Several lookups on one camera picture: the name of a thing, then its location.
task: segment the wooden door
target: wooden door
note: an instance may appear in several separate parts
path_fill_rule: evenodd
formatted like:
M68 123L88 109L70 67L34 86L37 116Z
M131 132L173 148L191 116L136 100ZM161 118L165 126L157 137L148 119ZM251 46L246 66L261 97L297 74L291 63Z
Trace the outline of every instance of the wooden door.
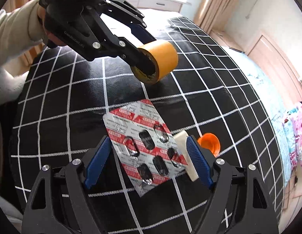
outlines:
M302 81L293 65L268 37L261 35L248 52L250 57L270 78L281 95L286 108L302 101Z

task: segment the orange bottle cap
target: orange bottle cap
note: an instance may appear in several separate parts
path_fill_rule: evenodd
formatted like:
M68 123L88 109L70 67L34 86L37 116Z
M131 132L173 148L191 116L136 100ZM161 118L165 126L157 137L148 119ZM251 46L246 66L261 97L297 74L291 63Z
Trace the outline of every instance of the orange bottle cap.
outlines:
M197 140L197 142L202 148L209 149L214 157L217 157L220 153L220 142L217 136L212 133L205 133Z

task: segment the blister pack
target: blister pack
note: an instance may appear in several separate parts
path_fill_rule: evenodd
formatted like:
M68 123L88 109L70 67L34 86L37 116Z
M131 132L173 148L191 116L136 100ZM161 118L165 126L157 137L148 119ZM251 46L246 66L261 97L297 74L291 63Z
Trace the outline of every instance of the blister pack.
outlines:
M114 150L140 196L187 166L168 127L148 99L114 109L103 120Z

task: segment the person's hand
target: person's hand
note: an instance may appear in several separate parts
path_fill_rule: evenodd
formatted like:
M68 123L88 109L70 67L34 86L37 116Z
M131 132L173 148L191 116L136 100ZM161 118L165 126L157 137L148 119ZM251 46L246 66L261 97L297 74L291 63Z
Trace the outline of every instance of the person's hand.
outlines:
M44 22L45 22L45 15L46 15L46 10L42 7L42 6L38 6L37 9L37 15L39 18L41 18L41 20L43 21L43 28L44 31L46 33L46 36L53 42L55 43L57 46L66 46L65 43L63 43L61 40L59 40L56 36L54 36L51 32L47 31L45 26L44 26Z

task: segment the black plaid cloth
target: black plaid cloth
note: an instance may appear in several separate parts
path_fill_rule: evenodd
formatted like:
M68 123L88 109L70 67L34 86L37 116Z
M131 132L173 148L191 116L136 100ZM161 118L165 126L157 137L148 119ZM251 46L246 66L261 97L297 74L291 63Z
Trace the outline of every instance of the black plaid cloth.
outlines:
M102 116L113 108L148 98L172 131L196 138L210 132L231 165L254 163L281 216L283 171L275 133L256 92L224 50L188 19L169 20L157 39L170 41L177 68L156 85L144 85L119 57L87 62L68 47L45 49L32 65L10 145L17 193L24 208L40 168L82 158L106 135ZM232 186L220 229L230 224ZM112 152L90 200L109 233L187 233L197 224L209 191L186 174L143 197ZM63 190L64 203L69 198Z

